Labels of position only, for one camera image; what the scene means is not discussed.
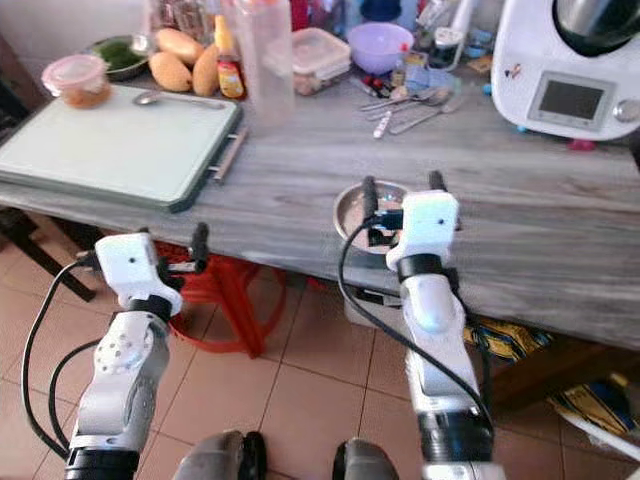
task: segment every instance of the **spoon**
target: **spoon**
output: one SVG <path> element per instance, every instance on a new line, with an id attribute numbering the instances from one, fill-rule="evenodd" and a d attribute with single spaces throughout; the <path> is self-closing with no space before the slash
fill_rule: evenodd
<path id="1" fill-rule="evenodd" d="M 403 132 L 406 132 L 410 128 L 413 128 L 416 125 L 421 124 L 422 122 L 426 122 L 430 118 L 433 118 L 437 115 L 453 113 L 458 108 L 460 108 L 465 101 L 466 101 L 465 95 L 463 94 L 455 95 L 441 107 L 434 108 L 431 112 L 426 113 L 425 115 L 422 115 L 414 120 L 408 120 L 406 122 L 402 122 L 399 125 L 395 125 L 393 128 L 389 130 L 389 133 L 391 133 L 392 135 L 399 135 Z"/>
<path id="2" fill-rule="evenodd" d="M 159 92 L 157 90 L 147 90 L 146 92 L 142 92 L 136 98 L 133 99 L 133 103 L 136 105 L 151 105 L 156 102 L 159 102 L 161 99 L 164 100 L 174 100 L 176 102 L 185 102 L 185 103 L 195 103 L 196 105 L 201 105 L 203 107 L 213 108 L 214 110 L 222 110 L 224 108 L 223 103 L 211 103 L 208 100 L 199 99 L 199 98 L 188 98 L 188 97 L 174 97 L 173 95 L 166 95 L 163 92 Z"/>
<path id="3" fill-rule="evenodd" d="M 427 89 L 422 92 L 418 92 L 416 95 L 411 97 L 408 103 L 398 105 L 396 107 L 391 107 L 391 111 L 393 113 L 404 112 L 405 110 L 411 110 L 416 107 L 423 106 L 437 106 L 446 102 L 453 91 L 449 87 L 433 87 L 433 89 Z M 367 120 L 374 121 L 380 120 L 385 116 L 386 112 L 383 113 L 374 113 L 367 117 Z"/>

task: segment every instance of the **red stool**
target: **red stool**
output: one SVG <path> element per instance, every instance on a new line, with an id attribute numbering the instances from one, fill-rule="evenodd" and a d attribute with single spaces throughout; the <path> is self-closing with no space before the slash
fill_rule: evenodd
<path id="1" fill-rule="evenodd" d="M 182 247 L 156 242 L 158 256 L 167 257 L 170 263 L 187 261 L 189 255 Z M 187 333 L 188 325 L 181 315 L 171 319 L 174 335 L 186 340 L 202 350 L 214 353 L 247 352 L 255 358 L 264 352 L 265 338 L 276 326 L 287 301 L 286 278 L 284 272 L 273 269 L 281 291 L 278 303 L 266 323 L 258 322 L 247 295 L 247 289 L 255 278 L 260 266 L 220 255 L 209 255 L 207 268 L 200 275 L 185 275 L 185 284 L 180 292 L 191 303 L 215 303 L 222 308 L 224 316 L 231 324 L 236 340 L 204 341 Z"/>

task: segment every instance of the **appliance display screen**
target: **appliance display screen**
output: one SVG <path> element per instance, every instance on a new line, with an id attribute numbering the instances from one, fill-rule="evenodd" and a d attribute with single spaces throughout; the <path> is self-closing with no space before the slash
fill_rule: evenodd
<path id="1" fill-rule="evenodd" d="M 592 120 L 604 90 L 549 80 L 540 110 Z"/>

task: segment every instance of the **white cutting board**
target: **white cutting board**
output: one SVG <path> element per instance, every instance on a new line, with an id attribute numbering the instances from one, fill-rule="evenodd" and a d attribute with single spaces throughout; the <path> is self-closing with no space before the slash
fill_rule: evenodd
<path id="1" fill-rule="evenodd" d="M 208 101 L 224 109 L 172 100 L 134 105 L 143 91 L 114 85 L 107 102 L 89 110 L 54 100 L 0 147 L 0 178 L 161 208 L 184 202 L 240 107 L 217 99 Z"/>

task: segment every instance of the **gray table surface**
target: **gray table surface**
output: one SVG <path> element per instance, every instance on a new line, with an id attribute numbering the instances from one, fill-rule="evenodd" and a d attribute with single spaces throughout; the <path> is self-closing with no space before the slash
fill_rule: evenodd
<path id="1" fill-rule="evenodd" d="M 187 244 L 196 222 L 216 253 L 335 279 L 335 197 L 372 174 L 427 188 L 439 169 L 461 203 L 453 263 L 477 311 L 610 345 L 640 347 L 640 174 L 628 150 L 571 152 L 518 134 L 479 88 L 455 114 L 372 138 L 348 83 L 297 98 L 295 118 L 250 137 L 222 186 L 178 214 L 0 184 L 0 204 L 117 230 L 149 227 Z M 348 280 L 395 291 L 381 257 L 351 258 Z"/>

